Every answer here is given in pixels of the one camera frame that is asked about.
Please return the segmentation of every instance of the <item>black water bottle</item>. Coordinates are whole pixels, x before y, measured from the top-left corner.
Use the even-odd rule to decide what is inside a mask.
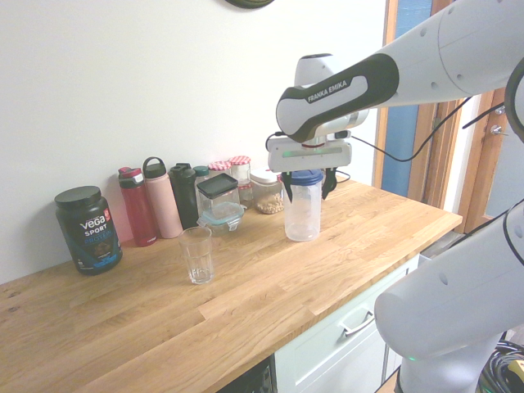
[[[197,226],[196,178],[197,173],[188,164],[176,164],[169,170],[169,179],[171,180],[174,199],[177,201],[178,215],[184,229]]]

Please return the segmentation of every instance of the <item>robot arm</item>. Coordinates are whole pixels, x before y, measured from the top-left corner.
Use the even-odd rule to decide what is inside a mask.
[[[368,108],[444,102],[504,86],[508,121],[524,142],[522,0],[459,0],[348,69],[326,71],[330,61],[300,59],[297,75],[309,78],[297,78],[278,103],[288,138],[270,141],[271,169],[349,164],[350,149],[326,136]],[[378,297],[377,328],[404,357],[395,391],[475,391],[500,333],[524,323],[521,255],[524,203]]]
[[[524,141],[522,37],[522,0],[460,0],[345,70],[331,67],[330,55],[303,57],[295,87],[286,89],[277,105],[278,125],[295,143],[270,143],[269,167],[348,165],[350,149],[330,143],[326,135],[358,125],[351,116],[364,118],[362,111],[382,106],[446,102],[506,85],[508,119]]]

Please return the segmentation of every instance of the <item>label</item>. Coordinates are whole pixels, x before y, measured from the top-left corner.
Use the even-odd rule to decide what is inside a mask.
[[[336,82],[332,86],[329,86],[328,88],[323,88],[322,90],[316,92],[315,94],[311,94],[309,97],[307,97],[307,102],[309,104],[312,104],[313,102],[316,102],[324,97],[331,96],[332,94],[341,91],[344,88],[347,88],[349,84],[346,82],[345,79],[343,79],[340,82]]]
[[[73,261],[79,269],[97,270],[121,257],[122,250],[109,209],[104,209],[100,214],[59,222]]]

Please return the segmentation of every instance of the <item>drawer handle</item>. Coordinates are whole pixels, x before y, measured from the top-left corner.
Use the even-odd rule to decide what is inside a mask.
[[[340,326],[344,328],[344,336],[351,337],[355,333],[360,332],[362,329],[364,329],[366,326],[368,326],[371,322],[375,320],[375,314],[372,311],[369,311],[366,313],[366,316],[364,317],[364,321],[357,327],[353,329],[349,329],[344,323],[341,323]]]

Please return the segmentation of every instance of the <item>wall clock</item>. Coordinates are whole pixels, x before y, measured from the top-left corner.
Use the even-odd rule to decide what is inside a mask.
[[[226,0],[234,6],[241,8],[261,8],[270,4],[273,0]]]

